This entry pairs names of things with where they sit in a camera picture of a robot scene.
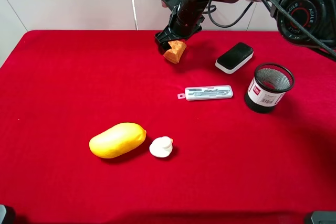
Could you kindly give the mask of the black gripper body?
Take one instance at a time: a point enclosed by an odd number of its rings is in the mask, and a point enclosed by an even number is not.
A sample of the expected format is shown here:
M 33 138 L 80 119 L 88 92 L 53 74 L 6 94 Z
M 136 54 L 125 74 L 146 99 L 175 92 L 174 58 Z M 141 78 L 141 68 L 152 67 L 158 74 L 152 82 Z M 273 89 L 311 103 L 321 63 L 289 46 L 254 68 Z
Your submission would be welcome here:
M 202 8 L 191 10 L 183 6 L 175 6 L 168 25 L 161 32 L 155 34 L 155 42 L 188 40 L 202 30 L 201 23 L 205 19 L 202 14 L 203 10 Z

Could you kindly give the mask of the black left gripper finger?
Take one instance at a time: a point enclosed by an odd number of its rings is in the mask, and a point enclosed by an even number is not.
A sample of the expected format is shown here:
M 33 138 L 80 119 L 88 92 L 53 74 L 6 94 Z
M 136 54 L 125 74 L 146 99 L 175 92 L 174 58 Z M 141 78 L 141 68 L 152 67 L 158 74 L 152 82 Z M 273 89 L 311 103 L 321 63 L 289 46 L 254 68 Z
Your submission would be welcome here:
M 168 42 L 163 42 L 158 45 L 158 50 L 161 55 L 164 55 L 170 49 L 170 44 Z

